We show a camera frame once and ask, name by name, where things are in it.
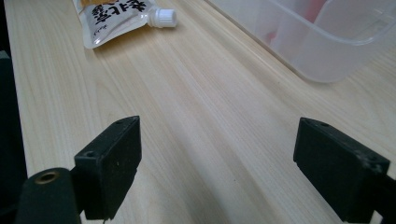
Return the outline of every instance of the transparent plastic container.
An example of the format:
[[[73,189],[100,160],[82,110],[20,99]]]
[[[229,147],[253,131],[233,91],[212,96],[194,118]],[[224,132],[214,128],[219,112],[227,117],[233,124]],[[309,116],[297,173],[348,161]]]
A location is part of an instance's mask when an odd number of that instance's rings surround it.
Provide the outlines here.
[[[345,78],[396,46],[396,0],[206,0],[297,74]]]

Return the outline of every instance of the black printed characters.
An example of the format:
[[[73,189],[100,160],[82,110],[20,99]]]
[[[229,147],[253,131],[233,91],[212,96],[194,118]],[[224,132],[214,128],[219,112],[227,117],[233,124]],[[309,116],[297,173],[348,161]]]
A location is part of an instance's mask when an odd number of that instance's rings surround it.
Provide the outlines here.
[[[105,22],[112,15],[120,15],[122,12],[126,12],[128,8],[137,9],[142,12],[146,8],[146,4],[144,2],[139,2],[137,0],[128,0],[125,3],[120,3],[120,0],[117,0],[115,3],[98,5],[93,8],[92,15],[96,19],[96,24],[100,22]]]

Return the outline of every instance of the white pouch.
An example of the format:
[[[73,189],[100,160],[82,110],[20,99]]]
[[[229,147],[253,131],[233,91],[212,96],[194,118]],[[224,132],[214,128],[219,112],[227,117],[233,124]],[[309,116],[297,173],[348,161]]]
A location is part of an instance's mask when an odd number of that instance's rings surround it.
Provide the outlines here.
[[[117,0],[115,3],[87,7],[82,7],[80,0],[73,2],[87,49],[99,47],[146,23],[158,28],[175,27],[177,24],[176,12],[157,7],[155,0]]]

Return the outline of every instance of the white spout cap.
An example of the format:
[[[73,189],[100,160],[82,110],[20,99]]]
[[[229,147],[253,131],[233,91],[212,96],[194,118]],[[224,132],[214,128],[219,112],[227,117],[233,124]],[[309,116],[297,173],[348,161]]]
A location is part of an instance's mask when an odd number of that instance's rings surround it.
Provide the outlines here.
[[[148,16],[148,25],[158,28],[175,27],[177,24],[176,12],[173,9],[157,8]]]

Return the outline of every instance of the wooden table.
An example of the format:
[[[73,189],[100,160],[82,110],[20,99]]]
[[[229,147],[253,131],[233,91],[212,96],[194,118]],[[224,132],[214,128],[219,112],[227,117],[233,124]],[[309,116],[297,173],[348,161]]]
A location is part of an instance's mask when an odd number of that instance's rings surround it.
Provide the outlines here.
[[[140,115],[143,160],[112,223],[340,223],[292,160],[299,118],[396,162],[396,48],[318,84],[205,1],[158,3],[176,29],[91,50],[72,1],[6,0],[29,175],[71,169],[110,123]]]

